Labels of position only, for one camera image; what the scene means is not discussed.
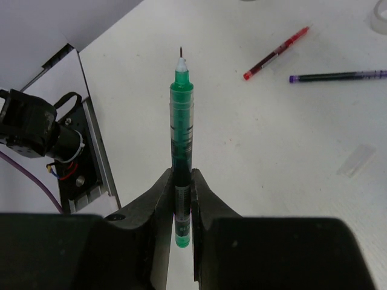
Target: white table surface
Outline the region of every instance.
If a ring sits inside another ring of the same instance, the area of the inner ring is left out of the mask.
[[[387,69],[376,0],[144,0],[80,56],[123,205],[171,166],[169,85],[179,46],[195,86],[193,166],[244,216],[334,216],[387,289],[387,82],[291,85],[290,74]],[[245,71],[309,34],[248,82]],[[361,144],[374,158],[337,171]],[[171,247],[168,289],[198,289]]]

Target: screw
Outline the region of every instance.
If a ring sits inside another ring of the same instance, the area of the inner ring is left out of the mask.
[[[123,214],[115,213],[107,216],[106,219],[108,221],[115,222],[115,221],[122,221],[123,219],[125,219],[125,217],[126,216],[124,216]]]
[[[79,175],[76,182],[75,182],[75,185],[77,187],[81,187],[81,186],[83,186],[84,183],[85,183],[85,178],[82,175]]]

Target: purple pen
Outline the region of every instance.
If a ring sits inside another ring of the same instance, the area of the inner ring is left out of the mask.
[[[326,82],[330,80],[371,80],[387,79],[387,71],[357,71],[338,72],[333,74],[306,74],[303,76],[290,76],[290,83]]]

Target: tape roll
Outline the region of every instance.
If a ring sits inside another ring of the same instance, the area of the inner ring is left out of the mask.
[[[380,0],[371,16],[371,27],[375,32],[387,35],[387,0]]]

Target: red wire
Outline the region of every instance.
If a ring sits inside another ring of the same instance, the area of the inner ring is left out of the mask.
[[[69,170],[71,168],[71,166],[73,166],[73,164],[74,164],[74,161],[70,163],[70,165],[67,167],[66,170]]]
[[[75,164],[74,169],[69,174],[67,174],[66,176],[60,178],[59,180],[66,180],[67,178],[69,178],[71,175],[74,174],[74,172],[77,170],[77,168],[78,168],[78,163]]]

